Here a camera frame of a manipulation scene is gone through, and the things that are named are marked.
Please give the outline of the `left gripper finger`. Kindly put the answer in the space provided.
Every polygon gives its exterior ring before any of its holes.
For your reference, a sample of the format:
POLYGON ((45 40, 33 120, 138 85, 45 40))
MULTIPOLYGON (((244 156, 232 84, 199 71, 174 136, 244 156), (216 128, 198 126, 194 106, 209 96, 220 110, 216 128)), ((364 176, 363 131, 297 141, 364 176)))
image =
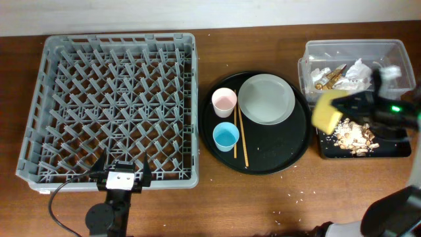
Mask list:
POLYGON ((92 179, 101 179, 106 175, 105 161, 107 158, 107 150, 104 149, 98 160, 93 164, 89 171, 89 177, 92 179))
POLYGON ((142 174, 141 184, 143 187, 150 187, 151 181, 152 181, 152 172, 148 163, 147 153, 145 152, 144 158, 143 158, 143 174, 142 174))

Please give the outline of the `white napkin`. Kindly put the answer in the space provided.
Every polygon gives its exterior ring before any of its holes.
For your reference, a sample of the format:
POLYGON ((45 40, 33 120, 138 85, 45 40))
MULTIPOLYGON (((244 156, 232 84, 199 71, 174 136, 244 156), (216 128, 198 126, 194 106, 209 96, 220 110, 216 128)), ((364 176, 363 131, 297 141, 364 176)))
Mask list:
MULTIPOLYGON (((313 84, 317 83, 323 76, 334 71, 336 68, 316 68, 310 73, 313 84)), ((362 59, 356 60, 350 67, 346 67, 341 78, 334 84, 331 90, 361 91, 367 90, 371 85, 372 69, 363 63, 362 59)))

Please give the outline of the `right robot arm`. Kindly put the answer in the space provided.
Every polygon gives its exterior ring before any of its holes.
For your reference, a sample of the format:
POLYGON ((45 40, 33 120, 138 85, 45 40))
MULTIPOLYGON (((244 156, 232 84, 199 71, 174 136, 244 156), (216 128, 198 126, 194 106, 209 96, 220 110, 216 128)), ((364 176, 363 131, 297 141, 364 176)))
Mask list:
MULTIPOLYGON (((361 125, 367 124, 377 138, 403 142, 404 129, 420 131, 420 89, 415 89, 415 103, 389 99, 388 84, 401 75, 396 66, 374 69, 372 91, 350 94, 343 90, 328 90, 316 102, 312 125, 332 134, 342 117, 361 125)), ((420 154, 413 160, 407 185, 402 190, 375 201, 362 220, 316 226, 311 236, 419 236, 420 235, 420 154)))

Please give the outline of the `gold snack wrapper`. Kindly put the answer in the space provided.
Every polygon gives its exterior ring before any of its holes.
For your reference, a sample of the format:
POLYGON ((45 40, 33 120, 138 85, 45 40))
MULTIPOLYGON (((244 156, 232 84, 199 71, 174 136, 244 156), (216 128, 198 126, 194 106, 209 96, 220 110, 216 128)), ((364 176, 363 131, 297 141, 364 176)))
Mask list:
POLYGON ((339 65, 334 71, 323 76, 314 87, 317 90, 330 90, 333 88, 334 84, 341 78, 343 71, 346 69, 347 65, 339 65))

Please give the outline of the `pink cup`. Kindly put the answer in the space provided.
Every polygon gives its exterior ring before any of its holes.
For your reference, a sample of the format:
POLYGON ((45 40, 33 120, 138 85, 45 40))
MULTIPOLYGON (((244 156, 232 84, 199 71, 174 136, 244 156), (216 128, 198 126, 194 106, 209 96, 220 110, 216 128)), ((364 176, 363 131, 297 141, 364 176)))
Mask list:
POLYGON ((211 97, 215 114, 220 118, 229 117, 237 103, 237 95, 230 88, 219 88, 211 97))

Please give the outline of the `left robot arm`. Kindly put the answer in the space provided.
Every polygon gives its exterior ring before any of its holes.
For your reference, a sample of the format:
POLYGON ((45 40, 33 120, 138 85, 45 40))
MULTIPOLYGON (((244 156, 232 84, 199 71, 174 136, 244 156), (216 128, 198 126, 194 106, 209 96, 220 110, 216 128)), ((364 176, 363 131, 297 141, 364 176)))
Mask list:
POLYGON ((140 194, 152 181, 151 168, 147 154, 143 154, 143 173, 136 180, 136 164, 128 161, 116 161, 106 168, 107 152, 91 168, 89 177, 96 180, 98 190, 106 192, 106 199, 91 207, 86 214, 85 223, 90 236, 125 236, 132 194, 140 194))

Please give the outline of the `yellow bowl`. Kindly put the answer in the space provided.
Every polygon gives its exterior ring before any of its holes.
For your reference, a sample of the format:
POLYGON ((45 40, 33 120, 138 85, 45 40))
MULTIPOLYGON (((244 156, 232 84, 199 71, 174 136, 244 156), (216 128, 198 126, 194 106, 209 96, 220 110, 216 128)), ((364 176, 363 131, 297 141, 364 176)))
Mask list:
POLYGON ((325 91, 314 107, 311 118, 312 125, 325 134, 333 134, 343 114, 332 105, 332 101, 346 96, 348 93, 344 90, 325 91))

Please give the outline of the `food scraps pile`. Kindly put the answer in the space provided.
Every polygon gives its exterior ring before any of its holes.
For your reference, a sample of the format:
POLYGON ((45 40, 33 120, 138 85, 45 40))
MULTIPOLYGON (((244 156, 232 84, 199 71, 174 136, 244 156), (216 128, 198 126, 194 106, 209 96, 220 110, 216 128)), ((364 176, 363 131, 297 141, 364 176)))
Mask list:
POLYGON ((334 145, 347 150, 352 156, 366 157, 380 147, 379 143, 374 141, 376 137, 367 123, 359 125, 349 118, 336 126, 333 137, 334 145))

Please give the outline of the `grey plate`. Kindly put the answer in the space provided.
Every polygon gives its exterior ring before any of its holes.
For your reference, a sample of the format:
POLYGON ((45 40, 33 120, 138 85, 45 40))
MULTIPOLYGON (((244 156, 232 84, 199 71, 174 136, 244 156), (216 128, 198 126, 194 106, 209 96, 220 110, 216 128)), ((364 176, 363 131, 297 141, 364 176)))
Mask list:
POLYGON ((292 87, 279 76, 257 74, 241 85, 237 104, 249 120, 261 125, 275 125, 292 114, 295 95, 292 87))

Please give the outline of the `blue cup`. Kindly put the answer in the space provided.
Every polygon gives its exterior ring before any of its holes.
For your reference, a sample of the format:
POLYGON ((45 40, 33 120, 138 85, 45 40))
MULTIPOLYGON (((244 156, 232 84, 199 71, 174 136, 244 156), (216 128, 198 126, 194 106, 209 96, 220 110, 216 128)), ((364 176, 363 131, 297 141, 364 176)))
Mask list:
POLYGON ((221 122, 220 124, 216 125, 212 132, 212 138, 216 147, 220 151, 228 152, 232 150, 235 143, 234 124, 230 122, 221 122))

